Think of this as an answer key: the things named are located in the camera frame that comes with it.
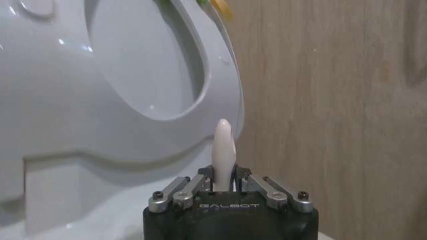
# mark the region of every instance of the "white plastic piece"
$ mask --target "white plastic piece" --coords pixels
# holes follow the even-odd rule
[[[19,0],[19,3],[29,13],[41,18],[49,18],[54,15],[54,0]]]
[[[237,147],[233,126],[226,119],[222,119],[217,126],[213,145],[214,191],[230,190],[235,163]]]

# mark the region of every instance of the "toilet seat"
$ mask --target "toilet seat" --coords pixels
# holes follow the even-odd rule
[[[155,116],[107,75],[90,2],[58,0],[43,17],[21,1],[0,3],[0,215],[11,219],[2,239],[139,238],[151,192],[210,163],[219,119],[235,136],[243,128],[239,72],[218,15],[213,20],[195,0],[171,0],[205,84],[190,107]]]

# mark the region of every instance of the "white toilet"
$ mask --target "white toilet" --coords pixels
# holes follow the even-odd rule
[[[211,163],[243,93],[197,0],[0,2],[0,239],[143,239],[151,193]]]

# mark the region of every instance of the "silver metal link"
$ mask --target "silver metal link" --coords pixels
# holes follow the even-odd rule
[[[285,192],[293,205],[293,208],[301,213],[312,213],[314,211],[314,204],[308,197],[308,199],[300,199],[300,194],[290,188],[281,185],[274,179],[270,177],[266,178],[266,182],[280,191]]]
[[[183,209],[189,209],[194,206],[194,197],[199,191],[209,191],[211,188],[211,180],[207,176],[198,174],[191,179],[182,191],[174,194],[174,204],[182,206]]]
[[[179,176],[175,180],[167,185],[162,191],[162,197],[155,199],[151,197],[149,199],[149,210],[153,213],[163,213],[169,209],[169,204],[173,200],[173,194],[177,193],[187,185],[189,179],[185,176]]]
[[[259,192],[266,198],[268,206],[280,210],[289,203],[289,196],[277,190],[258,175],[242,180],[245,192]]]

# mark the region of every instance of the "toilet lid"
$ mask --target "toilet lid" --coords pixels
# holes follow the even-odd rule
[[[219,119],[243,126],[230,40],[195,0],[50,1],[0,3],[0,201],[23,195],[25,161],[157,162]]]

